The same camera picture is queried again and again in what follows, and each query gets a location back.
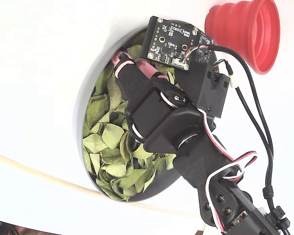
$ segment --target pile of dried leaves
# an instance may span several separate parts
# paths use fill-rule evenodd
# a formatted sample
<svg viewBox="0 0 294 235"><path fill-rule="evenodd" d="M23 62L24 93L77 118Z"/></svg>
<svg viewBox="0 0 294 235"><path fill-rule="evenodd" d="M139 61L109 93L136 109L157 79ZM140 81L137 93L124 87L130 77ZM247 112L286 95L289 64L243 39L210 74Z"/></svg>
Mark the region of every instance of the pile of dried leaves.
<svg viewBox="0 0 294 235"><path fill-rule="evenodd" d="M133 41L127 49L134 60L139 59L142 40ZM156 68L175 83L174 69L162 64ZM148 153L143 144L129 134L124 110L127 101L115 82L110 62L100 74L89 99L83 129L84 158L96 184L111 199L126 200L144 192L162 169L173 168L175 154Z"/></svg>

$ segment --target circuit board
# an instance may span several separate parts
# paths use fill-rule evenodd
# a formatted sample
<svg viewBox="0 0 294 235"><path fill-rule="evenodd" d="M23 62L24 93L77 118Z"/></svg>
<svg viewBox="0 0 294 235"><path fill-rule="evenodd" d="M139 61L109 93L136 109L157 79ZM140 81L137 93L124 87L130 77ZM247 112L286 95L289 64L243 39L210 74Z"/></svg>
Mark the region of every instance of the circuit board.
<svg viewBox="0 0 294 235"><path fill-rule="evenodd" d="M209 45L213 40L196 26L185 22L168 21L156 16L149 20L141 57L188 70L193 59L199 63L209 63L210 50L196 46Z"/></svg>

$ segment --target white table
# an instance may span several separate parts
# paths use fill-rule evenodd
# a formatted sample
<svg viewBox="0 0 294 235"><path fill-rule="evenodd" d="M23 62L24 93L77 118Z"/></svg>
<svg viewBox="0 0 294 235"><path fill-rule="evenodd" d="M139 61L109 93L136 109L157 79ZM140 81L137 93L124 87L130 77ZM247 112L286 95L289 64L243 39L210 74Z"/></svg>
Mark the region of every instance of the white table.
<svg viewBox="0 0 294 235"><path fill-rule="evenodd" d="M206 13L222 2L227 1L0 1L0 154L96 190L79 157L75 119L76 98L90 67L103 66L100 59L106 47L146 25L152 15L204 29ZM187 11L177 7L181 4ZM294 234L294 0L276 4L281 20L279 54L272 71L254 74L254 79L274 141L275 204L288 213ZM241 75L241 90L252 106L243 69L227 58ZM216 122L215 132L231 153L238 156L251 149L259 153L240 186L250 192L255 206L267 208L261 193L266 153L234 90L228 92L222 119ZM199 213L196 190L183 179L143 203ZM192 235L203 226L196 217L101 199L2 162L0 220L59 234Z"/></svg>

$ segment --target dried leaf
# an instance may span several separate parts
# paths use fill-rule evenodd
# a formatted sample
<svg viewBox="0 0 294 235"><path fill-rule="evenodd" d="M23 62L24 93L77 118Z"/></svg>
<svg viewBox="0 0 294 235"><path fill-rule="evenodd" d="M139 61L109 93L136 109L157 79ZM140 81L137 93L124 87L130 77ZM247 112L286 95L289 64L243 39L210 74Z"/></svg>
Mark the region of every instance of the dried leaf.
<svg viewBox="0 0 294 235"><path fill-rule="evenodd" d="M118 147L123 134L124 130L121 127L109 123L104 128L102 139L109 148L115 149Z"/></svg>
<svg viewBox="0 0 294 235"><path fill-rule="evenodd" d="M129 188L123 189L123 194L127 197L132 197L136 195L136 188L135 186L131 186Z"/></svg>
<svg viewBox="0 0 294 235"><path fill-rule="evenodd" d="M98 153L105 149L107 145L103 142L98 134L91 134L83 139L83 145L88 148L92 153Z"/></svg>
<svg viewBox="0 0 294 235"><path fill-rule="evenodd" d="M87 121L85 119L84 120L84 127L83 127L83 138L89 136L89 131L90 131L90 129L89 129L89 126L88 126Z"/></svg>
<svg viewBox="0 0 294 235"><path fill-rule="evenodd" d="M155 178L155 175L156 175L156 171L154 170L154 173L151 176L151 178L144 184L143 192L145 192L146 188L152 183L153 179Z"/></svg>
<svg viewBox="0 0 294 235"><path fill-rule="evenodd" d="M90 161L89 154L88 154L85 147L83 147L83 150L84 150L84 159L85 159L86 168L87 168L88 172L93 173L92 164L91 164L91 161Z"/></svg>
<svg viewBox="0 0 294 235"><path fill-rule="evenodd" d="M120 184L119 187L125 189L125 188L129 188L132 185L134 185L139 179L140 177L146 172L145 169L133 169L133 172L130 176L122 178L120 180Z"/></svg>
<svg viewBox="0 0 294 235"><path fill-rule="evenodd" d="M168 153L166 154L166 164L167 164L167 170L170 170L173 168L173 159L176 157L174 153Z"/></svg>
<svg viewBox="0 0 294 235"><path fill-rule="evenodd" d="M168 72L168 76L169 76L170 83L174 85L175 84L175 79L174 79L172 73Z"/></svg>
<svg viewBox="0 0 294 235"><path fill-rule="evenodd" d="M108 110L108 100L101 99L91 103L86 111L86 119L88 126L92 128Z"/></svg>
<svg viewBox="0 0 294 235"><path fill-rule="evenodd" d="M133 60L136 60L140 57L142 50L142 45L134 45L127 49L127 53L132 57Z"/></svg>
<svg viewBox="0 0 294 235"><path fill-rule="evenodd" d="M127 151L129 152L130 156L132 156L133 152L132 152L132 147L131 147L131 134L130 133L128 133L128 135L126 136L125 145L126 145Z"/></svg>
<svg viewBox="0 0 294 235"><path fill-rule="evenodd" d="M125 165L104 165L101 169L106 170L110 175L115 177L122 177L126 173Z"/></svg>
<svg viewBox="0 0 294 235"><path fill-rule="evenodd" d="M127 163L126 166L126 174L124 175L124 177L128 177L133 173L134 170L134 162L133 162L133 158L131 158L130 163Z"/></svg>
<svg viewBox="0 0 294 235"><path fill-rule="evenodd" d="M109 63L101 72L95 84L96 91L94 95L102 94L103 91L107 88L107 82L112 76L113 68L113 64Z"/></svg>
<svg viewBox="0 0 294 235"><path fill-rule="evenodd" d="M89 132L90 134L99 134L102 128L103 124L98 122Z"/></svg>
<svg viewBox="0 0 294 235"><path fill-rule="evenodd" d="M156 69L161 72L162 74L164 75L167 75L168 72L174 74L174 68L171 68L171 67L168 67L168 66L165 66L161 63L155 63L156 64Z"/></svg>
<svg viewBox="0 0 294 235"><path fill-rule="evenodd" d="M147 162L147 170L135 183L135 188L136 188L137 192L141 192L143 190L145 183L150 179L150 177L153 175L153 173L154 173L154 169L153 169L152 161L148 161Z"/></svg>
<svg viewBox="0 0 294 235"><path fill-rule="evenodd" d="M117 125L117 126L122 126L122 123L125 120L125 116L123 114L119 114L119 117L117 120L114 120L112 123Z"/></svg>
<svg viewBox="0 0 294 235"><path fill-rule="evenodd" d="M121 152L121 155L122 155L122 158L124 160L124 162L128 162L131 158L131 155L130 153L128 152L127 148L126 148L126 137L127 135L129 135L129 132L125 132L123 135L122 135L122 138L121 138L121 141L120 141L120 152Z"/></svg>
<svg viewBox="0 0 294 235"><path fill-rule="evenodd" d="M146 152L142 144L133 152L133 156L138 159L147 159L151 155L153 155L153 153Z"/></svg>
<svg viewBox="0 0 294 235"><path fill-rule="evenodd" d="M124 160L119 149L105 148L101 151L101 157L105 164L123 165Z"/></svg>
<svg viewBox="0 0 294 235"><path fill-rule="evenodd" d="M90 160L92 161L93 167L95 169L95 173L96 175L98 175L100 170L100 154L91 153L89 156L90 156Z"/></svg>
<svg viewBox="0 0 294 235"><path fill-rule="evenodd" d="M100 188L106 188L108 190L111 190L110 184L106 183L104 181L102 181L101 179L96 179L96 184L100 187Z"/></svg>
<svg viewBox="0 0 294 235"><path fill-rule="evenodd" d="M105 194L107 194L111 199L115 200L115 201L122 201L123 198L120 198L119 196L117 196L113 191L108 190L106 188L102 188L102 191L105 192Z"/></svg>
<svg viewBox="0 0 294 235"><path fill-rule="evenodd" d="M122 94L119 86L116 84L116 78L114 75L109 79L107 88L110 97L110 110L115 110L121 103Z"/></svg>
<svg viewBox="0 0 294 235"><path fill-rule="evenodd" d="M165 158L158 158L153 162L153 168L155 169L155 171L158 172L158 174L161 173L162 169L163 169L163 163L166 161Z"/></svg>
<svg viewBox="0 0 294 235"><path fill-rule="evenodd" d="M102 123L102 124L109 123L111 113L112 113L112 111L109 111L108 113L106 113L98 122Z"/></svg>
<svg viewBox="0 0 294 235"><path fill-rule="evenodd" d="M143 168L145 166L145 160L144 159L137 159L138 164Z"/></svg>
<svg viewBox="0 0 294 235"><path fill-rule="evenodd" d="M118 106L118 108L114 111L116 113L119 113L119 114L123 114L125 113L125 108L127 107L127 101L125 101L124 103L120 104Z"/></svg>
<svg viewBox="0 0 294 235"><path fill-rule="evenodd" d="M122 122L122 128L128 131L127 121L126 119Z"/></svg>
<svg viewBox="0 0 294 235"><path fill-rule="evenodd" d="M107 94L95 95L90 97L89 101L90 103L93 103L94 101L97 101L97 100L108 99L108 97L109 96Z"/></svg>
<svg viewBox="0 0 294 235"><path fill-rule="evenodd" d="M143 31L135 36L132 41L132 45L142 45L144 41L146 31Z"/></svg>

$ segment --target robotic arm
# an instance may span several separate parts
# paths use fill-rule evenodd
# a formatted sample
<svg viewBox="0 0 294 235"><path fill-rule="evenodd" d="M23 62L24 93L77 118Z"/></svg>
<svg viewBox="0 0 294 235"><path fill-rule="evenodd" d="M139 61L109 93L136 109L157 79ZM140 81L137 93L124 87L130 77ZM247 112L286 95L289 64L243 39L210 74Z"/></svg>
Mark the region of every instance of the robotic arm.
<svg viewBox="0 0 294 235"><path fill-rule="evenodd" d="M130 133L148 152L176 154L173 166L197 188L206 224L229 235L278 235L279 230L289 234L290 223L282 219L285 213L280 206L268 214L255 208L250 195L238 188L244 173L239 163L247 160L248 166L256 153L250 151L234 160L211 133L232 82L210 62L214 49L218 46L213 40L193 25L151 17L141 56L175 67L183 90L157 71L148 78L128 54L117 53L115 75L128 99L125 116ZM273 196L270 187L265 189L265 196Z"/></svg>

